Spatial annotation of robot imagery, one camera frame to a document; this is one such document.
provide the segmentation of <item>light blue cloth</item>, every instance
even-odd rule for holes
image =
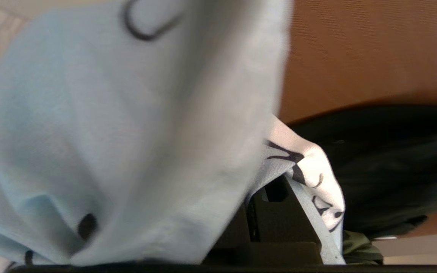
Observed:
[[[260,165],[288,53],[288,0],[55,11],[0,63],[0,256],[200,263]],[[90,239],[79,225],[95,218]]]

